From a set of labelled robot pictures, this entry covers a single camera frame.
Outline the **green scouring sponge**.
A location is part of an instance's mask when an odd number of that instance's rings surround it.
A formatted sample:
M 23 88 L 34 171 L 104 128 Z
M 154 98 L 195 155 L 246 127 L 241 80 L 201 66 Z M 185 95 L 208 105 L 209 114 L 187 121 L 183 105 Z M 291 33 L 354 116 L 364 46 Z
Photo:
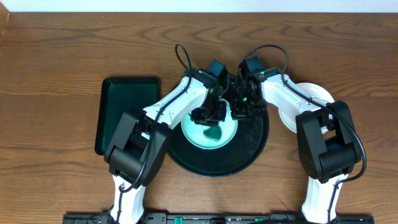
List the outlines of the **green scouring sponge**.
M 222 137 L 222 130 L 220 126 L 211 126 L 203 132 L 204 137 L 212 141 L 220 141 Z

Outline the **pale pink plate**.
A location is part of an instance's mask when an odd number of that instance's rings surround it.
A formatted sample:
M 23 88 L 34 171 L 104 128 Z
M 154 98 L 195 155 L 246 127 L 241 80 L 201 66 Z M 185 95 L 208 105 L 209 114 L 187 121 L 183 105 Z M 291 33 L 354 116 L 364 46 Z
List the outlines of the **pale pink plate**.
M 332 95 L 325 90 L 323 87 L 316 85 L 314 83 L 297 83 L 297 86 L 299 86 L 301 89 L 305 90 L 309 94 L 311 94 L 314 97 L 317 97 L 319 99 L 325 100 L 329 103 L 333 103 L 335 100 L 333 99 Z M 295 121 L 292 120 L 290 117 L 288 117 L 281 109 L 278 109 L 279 112 L 279 117 L 283 124 L 292 132 L 296 133 L 296 124 Z

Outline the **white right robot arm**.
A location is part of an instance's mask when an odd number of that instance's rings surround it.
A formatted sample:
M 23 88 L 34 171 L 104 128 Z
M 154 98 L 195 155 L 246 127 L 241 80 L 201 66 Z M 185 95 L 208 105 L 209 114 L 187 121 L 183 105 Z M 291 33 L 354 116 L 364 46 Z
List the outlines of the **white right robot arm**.
M 256 116 L 251 103 L 272 104 L 294 119 L 298 153 L 308 174 L 301 211 L 310 223 L 331 223 L 341 186 L 364 174 L 366 151 L 346 103 L 329 103 L 296 85 L 284 70 L 240 65 L 238 80 L 246 92 L 234 101 L 233 117 Z

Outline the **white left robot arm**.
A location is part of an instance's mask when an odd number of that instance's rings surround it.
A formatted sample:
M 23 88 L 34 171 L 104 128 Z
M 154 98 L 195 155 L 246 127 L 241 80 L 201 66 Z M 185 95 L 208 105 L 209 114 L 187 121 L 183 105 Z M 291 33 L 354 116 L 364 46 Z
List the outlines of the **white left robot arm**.
M 172 131 L 185 117 L 203 126 L 225 120 L 221 95 L 229 85 L 225 67 L 186 69 L 181 82 L 166 97 L 142 110 L 123 113 L 104 153 L 115 183 L 113 223 L 137 223 L 143 213 L 146 187 L 157 175 Z

